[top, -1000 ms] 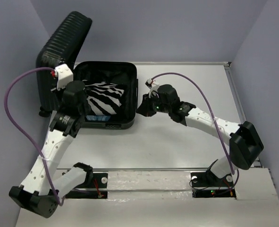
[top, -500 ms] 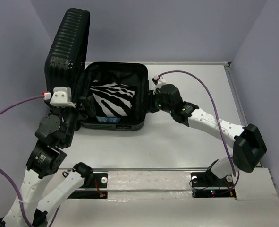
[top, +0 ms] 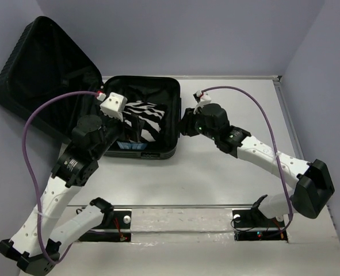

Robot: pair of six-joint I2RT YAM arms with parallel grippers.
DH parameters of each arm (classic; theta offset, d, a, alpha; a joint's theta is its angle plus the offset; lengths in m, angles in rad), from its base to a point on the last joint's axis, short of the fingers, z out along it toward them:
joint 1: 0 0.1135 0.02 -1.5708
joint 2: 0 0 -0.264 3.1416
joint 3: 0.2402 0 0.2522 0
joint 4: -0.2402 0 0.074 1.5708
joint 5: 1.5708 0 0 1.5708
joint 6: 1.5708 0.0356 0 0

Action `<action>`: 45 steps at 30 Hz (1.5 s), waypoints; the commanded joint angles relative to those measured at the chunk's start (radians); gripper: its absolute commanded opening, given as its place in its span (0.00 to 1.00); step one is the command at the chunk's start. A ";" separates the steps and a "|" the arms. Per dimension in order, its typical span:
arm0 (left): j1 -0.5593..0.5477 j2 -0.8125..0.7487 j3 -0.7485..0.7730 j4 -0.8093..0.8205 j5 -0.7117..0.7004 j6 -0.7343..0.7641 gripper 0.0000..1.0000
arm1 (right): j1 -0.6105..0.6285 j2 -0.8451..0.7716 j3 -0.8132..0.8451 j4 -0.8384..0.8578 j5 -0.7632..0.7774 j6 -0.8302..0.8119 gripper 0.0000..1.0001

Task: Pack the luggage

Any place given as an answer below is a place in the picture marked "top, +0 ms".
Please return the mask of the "black hard-shell suitcase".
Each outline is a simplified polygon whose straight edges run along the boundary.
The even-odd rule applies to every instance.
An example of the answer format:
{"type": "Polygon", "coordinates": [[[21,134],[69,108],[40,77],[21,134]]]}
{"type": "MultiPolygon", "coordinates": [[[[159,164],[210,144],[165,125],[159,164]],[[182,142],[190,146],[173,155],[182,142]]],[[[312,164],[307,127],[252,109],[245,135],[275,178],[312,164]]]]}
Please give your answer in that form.
{"type": "Polygon", "coordinates": [[[97,114],[94,92],[125,96],[167,106],[155,142],[114,144],[112,157],[168,159],[175,154],[181,116],[181,87],[176,79],[155,76],[114,76],[104,80],[97,66],[52,19],[39,16],[28,24],[0,72],[0,105],[27,120],[42,104],[47,107],[32,121],[45,134],[68,143],[80,117],[97,114]]]}

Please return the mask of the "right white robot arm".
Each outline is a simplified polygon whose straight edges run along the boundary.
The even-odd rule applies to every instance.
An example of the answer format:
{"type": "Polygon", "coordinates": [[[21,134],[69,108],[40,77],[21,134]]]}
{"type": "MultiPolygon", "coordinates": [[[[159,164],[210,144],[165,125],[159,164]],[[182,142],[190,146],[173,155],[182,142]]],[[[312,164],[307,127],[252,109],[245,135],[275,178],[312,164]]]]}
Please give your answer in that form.
{"type": "Polygon", "coordinates": [[[216,103],[203,108],[187,108],[179,122],[184,136],[203,135],[223,153],[244,160],[284,181],[281,194],[262,195],[253,203],[250,218],[256,225],[285,214],[298,213],[315,219],[326,206],[335,189],[325,162],[293,158],[275,151],[250,132],[230,124],[226,111],[216,103]]]}

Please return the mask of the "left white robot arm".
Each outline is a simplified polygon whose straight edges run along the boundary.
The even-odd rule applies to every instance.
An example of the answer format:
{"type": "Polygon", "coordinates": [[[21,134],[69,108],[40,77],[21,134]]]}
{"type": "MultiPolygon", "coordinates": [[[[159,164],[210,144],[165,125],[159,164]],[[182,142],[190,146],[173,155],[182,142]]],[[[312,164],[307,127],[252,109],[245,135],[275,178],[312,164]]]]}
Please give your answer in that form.
{"type": "Polygon", "coordinates": [[[124,134],[116,118],[88,115],[78,120],[72,142],[51,171],[43,194],[20,230],[0,241],[0,253],[30,275],[47,275],[73,242],[93,228],[120,228],[114,207],[103,198],[91,200],[74,218],[57,227],[64,210],[98,169],[98,160],[124,134]]]}

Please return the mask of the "zebra print pouch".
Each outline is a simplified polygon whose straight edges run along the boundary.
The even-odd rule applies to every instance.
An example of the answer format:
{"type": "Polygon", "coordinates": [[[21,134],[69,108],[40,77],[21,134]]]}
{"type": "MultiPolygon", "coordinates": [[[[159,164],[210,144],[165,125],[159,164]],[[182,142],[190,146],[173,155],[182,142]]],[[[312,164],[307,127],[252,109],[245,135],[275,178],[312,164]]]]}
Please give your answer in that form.
{"type": "Polygon", "coordinates": [[[140,141],[142,143],[155,142],[161,132],[162,120],[166,114],[167,106],[150,102],[136,101],[126,104],[123,115],[125,123],[131,126],[129,118],[136,115],[141,122],[144,122],[140,141]]]}

